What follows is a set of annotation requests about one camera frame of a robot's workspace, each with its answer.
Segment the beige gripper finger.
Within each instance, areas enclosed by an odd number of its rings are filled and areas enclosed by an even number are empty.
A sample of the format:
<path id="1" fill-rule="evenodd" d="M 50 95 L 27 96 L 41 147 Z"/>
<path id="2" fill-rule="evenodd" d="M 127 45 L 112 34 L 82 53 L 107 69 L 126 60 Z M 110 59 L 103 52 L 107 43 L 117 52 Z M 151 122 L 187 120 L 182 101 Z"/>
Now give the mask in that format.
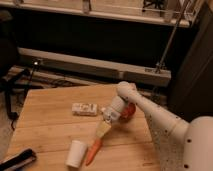
<path id="1" fill-rule="evenodd" d="M 96 136 L 102 138 L 110 129 L 111 125 L 106 121 L 102 121 L 97 127 Z"/>

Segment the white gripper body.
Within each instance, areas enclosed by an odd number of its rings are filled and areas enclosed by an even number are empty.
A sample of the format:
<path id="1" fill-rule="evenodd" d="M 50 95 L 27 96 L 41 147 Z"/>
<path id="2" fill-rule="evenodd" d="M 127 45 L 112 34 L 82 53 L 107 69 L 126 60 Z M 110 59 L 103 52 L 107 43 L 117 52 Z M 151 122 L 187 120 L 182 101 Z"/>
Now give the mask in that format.
<path id="1" fill-rule="evenodd" d="M 120 118 L 125 107 L 126 102 L 120 96 L 115 96 L 112 102 L 103 111 L 103 119 L 107 123 L 116 122 Z"/>

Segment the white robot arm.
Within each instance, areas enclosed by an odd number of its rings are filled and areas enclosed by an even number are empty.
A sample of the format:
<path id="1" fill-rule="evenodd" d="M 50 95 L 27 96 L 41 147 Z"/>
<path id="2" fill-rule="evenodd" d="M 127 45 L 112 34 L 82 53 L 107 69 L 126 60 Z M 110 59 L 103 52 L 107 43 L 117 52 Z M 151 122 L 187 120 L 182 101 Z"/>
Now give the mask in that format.
<path id="1" fill-rule="evenodd" d="M 103 137 L 129 103 L 136 105 L 169 137 L 183 145 L 182 171 L 213 171 L 213 116 L 187 122 L 148 98 L 126 81 L 116 86 L 116 95 L 103 112 L 97 135 Z"/>

